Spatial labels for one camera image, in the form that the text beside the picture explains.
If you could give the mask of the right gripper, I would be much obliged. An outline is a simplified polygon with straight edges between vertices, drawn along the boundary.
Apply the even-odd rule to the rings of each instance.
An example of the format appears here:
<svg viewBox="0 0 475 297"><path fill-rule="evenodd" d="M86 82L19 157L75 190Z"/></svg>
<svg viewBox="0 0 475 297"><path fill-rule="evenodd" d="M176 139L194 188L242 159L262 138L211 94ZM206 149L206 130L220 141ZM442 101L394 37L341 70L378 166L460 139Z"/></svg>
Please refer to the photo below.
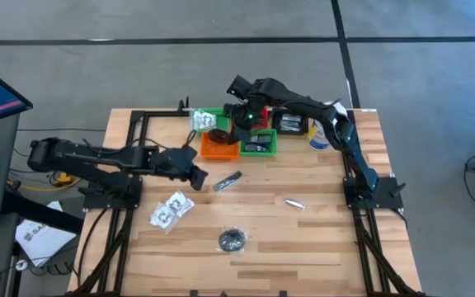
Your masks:
<svg viewBox="0 0 475 297"><path fill-rule="evenodd" d="M229 143L235 144L239 140L247 142L250 139L249 130L260 128L263 124L262 111L262 107L251 103L225 103L223 113L235 124L229 133Z"/></svg>

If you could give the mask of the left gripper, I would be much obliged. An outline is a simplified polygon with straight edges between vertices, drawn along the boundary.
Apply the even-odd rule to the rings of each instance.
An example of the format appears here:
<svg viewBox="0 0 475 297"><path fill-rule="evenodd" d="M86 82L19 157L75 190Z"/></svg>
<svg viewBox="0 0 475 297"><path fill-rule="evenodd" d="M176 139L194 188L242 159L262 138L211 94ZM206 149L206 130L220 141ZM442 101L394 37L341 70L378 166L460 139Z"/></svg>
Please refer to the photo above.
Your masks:
<svg viewBox="0 0 475 297"><path fill-rule="evenodd" d="M190 180L191 187L200 191L208 173L194 165L196 156L197 151L190 146L165 149L156 157L156 175Z"/></svg>

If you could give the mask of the bagged black round hairbrush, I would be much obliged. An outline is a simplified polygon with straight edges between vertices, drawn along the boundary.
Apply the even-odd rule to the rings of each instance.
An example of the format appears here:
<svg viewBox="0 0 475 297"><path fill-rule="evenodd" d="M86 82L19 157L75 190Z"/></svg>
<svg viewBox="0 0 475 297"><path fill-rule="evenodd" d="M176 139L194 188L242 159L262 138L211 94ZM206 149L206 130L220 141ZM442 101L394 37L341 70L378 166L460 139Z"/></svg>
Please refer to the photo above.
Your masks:
<svg viewBox="0 0 475 297"><path fill-rule="evenodd" d="M218 237L218 248L222 252L243 252L246 248L248 231L238 227L224 228Z"/></svg>
<svg viewBox="0 0 475 297"><path fill-rule="evenodd" d="M216 144L231 144L231 134L227 130L211 129L208 132L209 139Z"/></svg>

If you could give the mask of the bagged black comb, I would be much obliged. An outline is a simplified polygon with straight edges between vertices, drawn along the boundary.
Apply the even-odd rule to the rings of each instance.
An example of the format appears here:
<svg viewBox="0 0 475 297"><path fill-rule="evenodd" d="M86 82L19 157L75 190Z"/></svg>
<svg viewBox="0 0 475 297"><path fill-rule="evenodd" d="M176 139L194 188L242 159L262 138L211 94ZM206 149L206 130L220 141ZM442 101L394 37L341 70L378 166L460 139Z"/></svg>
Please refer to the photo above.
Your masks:
<svg viewBox="0 0 475 297"><path fill-rule="evenodd" d="M216 192L224 191L226 188L231 186L233 183L235 183L241 177L242 177L242 172L241 171L236 171L235 173L231 174L230 176L224 178L222 181L216 183L213 186L213 190L216 191Z"/></svg>

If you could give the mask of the green plastic basket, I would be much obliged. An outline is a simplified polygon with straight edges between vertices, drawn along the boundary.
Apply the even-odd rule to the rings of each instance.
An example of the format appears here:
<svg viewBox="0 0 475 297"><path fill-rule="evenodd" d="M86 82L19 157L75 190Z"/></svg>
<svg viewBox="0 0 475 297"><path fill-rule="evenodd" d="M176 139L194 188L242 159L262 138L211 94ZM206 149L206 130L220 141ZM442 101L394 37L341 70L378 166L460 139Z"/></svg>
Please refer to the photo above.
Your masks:
<svg viewBox="0 0 475 297"><path fill-rule="evenodd" d="M195 110L202 110L204 112L209 112L217 116L217 126L215 129L228 130L230 126L230 119L223 113L222 108L194 108L189 111L190 117L190 127L191 127L191 113ZM195 130L198 135L201 135L203 132L208 132L210 130Z"/></svg>
<svg viewBox="0 0 475 297"><path fill-rule="evenodd" d="M277 154L277 148L278 148L278 144L277 144L277 132L276 130L273 130L273 129L263 129L263 130L253 130L251 133L250 133L250 138L252 135L255 135L255 134L269 134L271 136L271 143L270 144L260 144L260 145L263 145L263 146L266 146L270 149L270 152L269 153L247 153L247 152L244 152L243 149L244 149L244 146L246 144L252 144L250 142L250 140L248 140L247 142L240 142L240 154L242 156L248 156L248 157L273 157Z"/></svg>

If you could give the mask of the orange plastic basket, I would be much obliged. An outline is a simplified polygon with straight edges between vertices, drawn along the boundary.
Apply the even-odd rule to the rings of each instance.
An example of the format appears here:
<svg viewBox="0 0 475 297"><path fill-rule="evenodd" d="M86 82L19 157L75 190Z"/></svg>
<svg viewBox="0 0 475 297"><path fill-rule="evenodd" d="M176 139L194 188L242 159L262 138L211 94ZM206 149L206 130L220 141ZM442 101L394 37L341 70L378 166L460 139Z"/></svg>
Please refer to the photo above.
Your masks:
<svg viewBox="0 0 475 297"><path fill-rule="evenodd" d="M203 132L200 142L200 156L210 160L234 160L240 156L240 144L218 144L209 138L208 132Z"/></svg>

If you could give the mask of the black plastic basket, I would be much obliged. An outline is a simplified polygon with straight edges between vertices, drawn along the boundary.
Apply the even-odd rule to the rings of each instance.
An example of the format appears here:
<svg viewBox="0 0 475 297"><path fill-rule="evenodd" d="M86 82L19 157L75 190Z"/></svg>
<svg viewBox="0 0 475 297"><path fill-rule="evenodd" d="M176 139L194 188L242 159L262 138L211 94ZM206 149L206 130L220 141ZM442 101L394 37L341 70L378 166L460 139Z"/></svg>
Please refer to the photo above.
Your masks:
<svg viewBox="0 0 475 297"><path fill-rule="evenodd" d="M282 120L282 115L283 114L290 114L290 115L296 115L296 116L301 116L302 120L300 121L302 123L303 129L300 133L294 133L290 131L283 131L280 129L280 121ZM271 126L273 129L275 129L279 134L291 134L291 135L304 135L307 134L308 132L308 118L304 115L297 114L295 112L289 111L287 109L274 109L271 114Z"/></svg>

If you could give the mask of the Lysol wipes canister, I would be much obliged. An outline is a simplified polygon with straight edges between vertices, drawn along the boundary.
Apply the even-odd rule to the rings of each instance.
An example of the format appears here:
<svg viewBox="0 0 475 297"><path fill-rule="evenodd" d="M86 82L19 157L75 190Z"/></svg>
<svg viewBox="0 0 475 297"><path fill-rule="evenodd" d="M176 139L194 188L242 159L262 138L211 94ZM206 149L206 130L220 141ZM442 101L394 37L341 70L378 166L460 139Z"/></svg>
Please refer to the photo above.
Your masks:
<svg viewBox="0 0 475 297"><path fill-rule="evenodd" d="M331 106L333 110L340 115L342 119L347 118L347 111L339 101L326 101L324 105ZM311 148L316 150L325 150L331 146L324 125L315 118L310 118L307 141Z"/></svg>

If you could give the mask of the black desk foot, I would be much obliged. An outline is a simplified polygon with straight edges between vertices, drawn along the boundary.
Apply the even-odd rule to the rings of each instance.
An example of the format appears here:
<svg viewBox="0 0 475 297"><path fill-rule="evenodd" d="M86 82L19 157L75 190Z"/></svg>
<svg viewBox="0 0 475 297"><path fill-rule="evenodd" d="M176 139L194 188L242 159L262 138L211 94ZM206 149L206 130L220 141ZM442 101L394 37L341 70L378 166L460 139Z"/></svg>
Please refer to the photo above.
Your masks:
<svg viewBox="0 0 475 297"><path fill-rule="evenodd" d="M46 205L28 200L9 191L4 192L0 213L16 214L23 219L75 234L81 233L84 223L83 219L76 216L51 209Z"/></svg>

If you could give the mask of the white printed paper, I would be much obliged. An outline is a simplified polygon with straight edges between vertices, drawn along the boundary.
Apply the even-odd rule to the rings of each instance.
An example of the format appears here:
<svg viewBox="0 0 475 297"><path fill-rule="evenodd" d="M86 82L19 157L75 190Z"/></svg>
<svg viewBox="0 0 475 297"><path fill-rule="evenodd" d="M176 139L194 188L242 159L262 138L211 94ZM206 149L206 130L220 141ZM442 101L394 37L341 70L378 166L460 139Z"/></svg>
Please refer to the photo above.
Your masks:
<svg viewBox="0 0 475 297"><path fill-rule="evenodd" d="M43 266L76 237L75 233L24 219L16 227L15 239L34 266Z"/></svg>

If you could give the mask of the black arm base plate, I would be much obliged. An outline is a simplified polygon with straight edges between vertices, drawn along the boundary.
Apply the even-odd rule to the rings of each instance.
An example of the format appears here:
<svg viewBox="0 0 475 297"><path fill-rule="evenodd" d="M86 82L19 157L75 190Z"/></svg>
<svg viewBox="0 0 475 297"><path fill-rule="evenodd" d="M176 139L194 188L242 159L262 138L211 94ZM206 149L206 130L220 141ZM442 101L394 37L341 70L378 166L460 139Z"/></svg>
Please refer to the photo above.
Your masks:
<svg viewBox="0 0 475 297"><path fill-rule="evenodd" d="M401 191L406 184L398 184L395 177L380 177L374 191L369 194L356 188L354 177L345 178L343 186L346 196L346 205L352 210L398 210L403 207Z"/></svg>
<svg viewBox="0 0 475 297"><path fill-rule="evenodd" d="M120 190L90 181L87 187L78 191L84 195L85 209L132 210L139 206L142 189L143 179L131 177L127 187Z"/></svg>

